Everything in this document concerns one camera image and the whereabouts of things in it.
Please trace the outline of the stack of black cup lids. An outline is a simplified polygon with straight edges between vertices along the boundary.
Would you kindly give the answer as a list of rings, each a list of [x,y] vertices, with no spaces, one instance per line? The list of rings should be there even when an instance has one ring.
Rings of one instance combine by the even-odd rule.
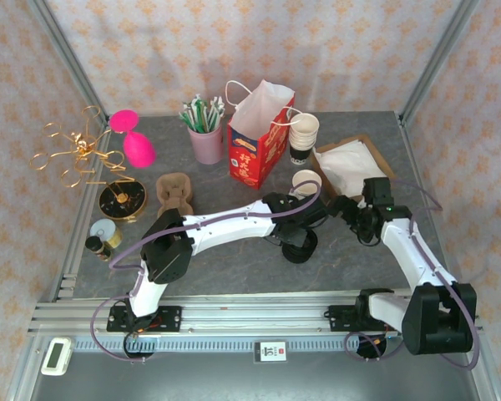
[[[289,262],[294,264],[302,264],[307,262],[313,255],[318,244],[318,238],[313,230],[306,232],[306,238],[302,246],[295,246],[284,243],[281,246],[282,255]]]

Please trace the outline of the black white paper coffee cup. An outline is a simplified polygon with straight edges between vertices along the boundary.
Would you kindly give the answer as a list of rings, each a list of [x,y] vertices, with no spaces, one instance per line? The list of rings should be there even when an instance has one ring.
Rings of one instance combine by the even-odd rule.
[[[297,171],[291,180],[291,194],[301,200],[315,195],[322,186],[321,177],[313,170]]]

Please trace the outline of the white paper napkins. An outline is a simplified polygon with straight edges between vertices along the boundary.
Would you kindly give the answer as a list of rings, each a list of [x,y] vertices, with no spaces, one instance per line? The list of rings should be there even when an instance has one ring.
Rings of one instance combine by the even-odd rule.
[[[333,188],[347,197],[361,195],[365,179],[386,176],[360,140],[324,152],[315,151],[314,156]]]

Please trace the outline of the red paper takeout bag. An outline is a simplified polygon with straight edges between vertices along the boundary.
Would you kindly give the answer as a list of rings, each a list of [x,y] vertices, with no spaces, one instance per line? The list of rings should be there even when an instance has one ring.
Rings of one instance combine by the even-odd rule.
[[[259,189],[287,147],[295,108],[295,91],[262,80],[253,90],[230,80],[225,100],[235,108],[227,124],[230,175]]]

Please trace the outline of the brown cardboard napkin box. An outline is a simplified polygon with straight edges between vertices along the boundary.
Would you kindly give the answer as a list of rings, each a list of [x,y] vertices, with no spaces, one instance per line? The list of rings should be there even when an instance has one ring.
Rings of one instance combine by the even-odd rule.
[[[377,149],[377,147],[372,143],[371,139],[367,135],[355,135],[355,136],[346,138],[344,140],[341,140],[340,142],[332,143],[332,144],[328,144],[328,145],[323,145],[321,147],[314,148],[312,150],[312,153],[311,153],[312,167],[313,167],[314,171],[321,177],[323,187],[326,190],[326,193],[330,197],[334,197],[336,195],[341,195],[341,194],[338,193],[333,188],[332,184],[326,178],[325,174],[321,170],[321,168],[320,168],[320,166],[319,166],[319,164],[318,164],[318,162],[316,160],[316,157],[314,156],[314,152],[315,151],[317,151],[317,152],[324,152],[324,151],[327,151],[327,150],[331,150],[331,149],[336,148],[337,146],[345,145],[345,144],[347,144],[347,143],[349,143],[351,141],[354,141],[354,140],[360,140],[360,141],[362,141],[367,146],[367,148],[370,150],[370,152],[371,152],[374,160],[377,162],[378,167],[386,175],[385,177],[390,178],[390,179],[396,177],[395,173],[392,171],[392,168],[386,162],[386,160],[381,155],[381,153],[379,152],[379,150]],[[362,195],[354,196],[354,197],[349,197],[349,198],[352,198],[352,199],[355,199],[355,200],[359,201],[362,198]]]

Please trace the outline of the pink straw holder cup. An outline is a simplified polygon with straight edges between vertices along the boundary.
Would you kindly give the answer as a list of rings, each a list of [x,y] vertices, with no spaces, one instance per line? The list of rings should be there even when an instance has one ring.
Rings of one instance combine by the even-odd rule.
[[[201,134],[188,129],[195,158],[203,165],[214,165],[223,157],[222,126],[209,133]]]

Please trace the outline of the white label card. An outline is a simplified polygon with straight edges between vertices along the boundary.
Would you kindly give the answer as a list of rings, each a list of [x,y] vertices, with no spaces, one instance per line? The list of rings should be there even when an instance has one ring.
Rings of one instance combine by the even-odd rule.
[[[287,342],[261,341],[254,343],[255,363],[284,363],[287,361]]]

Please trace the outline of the magenta wine glass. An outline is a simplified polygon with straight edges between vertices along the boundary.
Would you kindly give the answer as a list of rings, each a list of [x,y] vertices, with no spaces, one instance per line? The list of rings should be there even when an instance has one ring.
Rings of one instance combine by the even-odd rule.
[[[124,135],[124,155],[134,168],[144,169],[151,166],[156,153],[151,141],[134,129],[139,123],[139,115],[131,109],[123,109],[109,118],[109,127]]]

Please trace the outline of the small brown bottle black cap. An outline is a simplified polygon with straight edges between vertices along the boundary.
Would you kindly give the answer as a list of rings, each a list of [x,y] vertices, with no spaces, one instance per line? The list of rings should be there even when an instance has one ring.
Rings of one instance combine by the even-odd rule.
[[[102,242],[98,236],[86,238],[85,247],[102,261],[108,261],[111,257],[111,250]]]

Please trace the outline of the white digital timer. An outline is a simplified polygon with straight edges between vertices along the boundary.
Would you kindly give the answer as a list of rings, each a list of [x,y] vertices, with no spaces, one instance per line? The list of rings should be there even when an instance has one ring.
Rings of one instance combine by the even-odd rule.
[[[63,376],[72,357],[73,345],[72,338],[53,338],[48,345],[40,373],[45,376]]]

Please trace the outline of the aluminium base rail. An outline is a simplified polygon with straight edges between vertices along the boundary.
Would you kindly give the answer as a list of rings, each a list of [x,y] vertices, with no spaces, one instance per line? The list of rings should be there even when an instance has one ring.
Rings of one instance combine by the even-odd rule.
[[[182,307],[181,337],[330,336],[324,313],[331,305],[352,305],[356,291],[168,296],[162,306]],[[36,305],[28,332],[49,336],[87,335],[104,300],[60,299]]]

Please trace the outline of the aluminium frame post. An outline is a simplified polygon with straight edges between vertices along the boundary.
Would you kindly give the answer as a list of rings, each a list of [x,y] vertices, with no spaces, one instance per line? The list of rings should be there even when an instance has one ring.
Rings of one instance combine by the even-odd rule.
[[[402,112],[397,115],[402,127],[406,127],[412,120],[478,3],[479,0],[460,0]]]
[[[97,120],[102,127],[106,127],[109,121],[109,115],[102,105],[99,96],[96,94],[94,86],[89,80],[84,67],[80,63],[47,0],[26,0],[26,2],[35,18],[40,22],[45,33],[48,35],[54,50],[63,61],[66,69],[71,75],[73,83],[87,105],[99,107],[100,115],[97,117]]]

